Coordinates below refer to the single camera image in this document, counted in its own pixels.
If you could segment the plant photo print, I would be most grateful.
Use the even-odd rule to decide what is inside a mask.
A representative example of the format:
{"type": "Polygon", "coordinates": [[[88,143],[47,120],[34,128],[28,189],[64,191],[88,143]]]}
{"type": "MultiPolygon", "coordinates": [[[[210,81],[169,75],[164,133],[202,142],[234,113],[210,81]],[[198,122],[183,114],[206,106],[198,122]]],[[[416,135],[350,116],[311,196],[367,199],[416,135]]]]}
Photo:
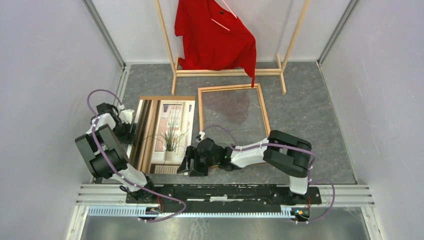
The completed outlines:
{"type": "Polygon", "coordinates": [[[195,107],[195,96],[141,96],[130,164],[146,174],[177,174],[192,143],[195,107]]]}

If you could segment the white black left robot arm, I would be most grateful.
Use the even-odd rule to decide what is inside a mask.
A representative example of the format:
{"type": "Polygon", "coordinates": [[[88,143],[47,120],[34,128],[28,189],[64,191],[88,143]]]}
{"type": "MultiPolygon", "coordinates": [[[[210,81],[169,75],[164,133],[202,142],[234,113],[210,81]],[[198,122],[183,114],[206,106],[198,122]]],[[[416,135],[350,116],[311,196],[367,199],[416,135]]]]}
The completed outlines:
{"type": "Polygon", "coordinates": [[[120,190],[136,202],[153,203],[157,190],[152,180],[130,164],[123,148],[135,141],[138,125],[134,110],[120,110],[109,103],[101,103],[96,109],[90,129],[75,139],[89,172],[96,179],[120,182],[120,190]]]}

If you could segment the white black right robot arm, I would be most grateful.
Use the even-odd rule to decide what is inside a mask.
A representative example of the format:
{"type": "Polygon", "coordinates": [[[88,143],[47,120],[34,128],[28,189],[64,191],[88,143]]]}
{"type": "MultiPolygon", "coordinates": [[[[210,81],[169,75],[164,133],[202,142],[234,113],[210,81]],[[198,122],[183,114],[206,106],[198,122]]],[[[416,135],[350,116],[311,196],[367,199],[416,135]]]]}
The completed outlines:
{"type": "Polygon", "coordinates": [[[244,146],[220,146],[202,131],[197,139],[196,147],[186,148],[178,174],[201,177],[207,176],[213,166],[232,172],[267,163],[288,175],[288,196],[293,203],[302,204],[309,198],[311,169],[317,158],[310,142],[279,130],[272,130],[268,137],[244,146]]]}

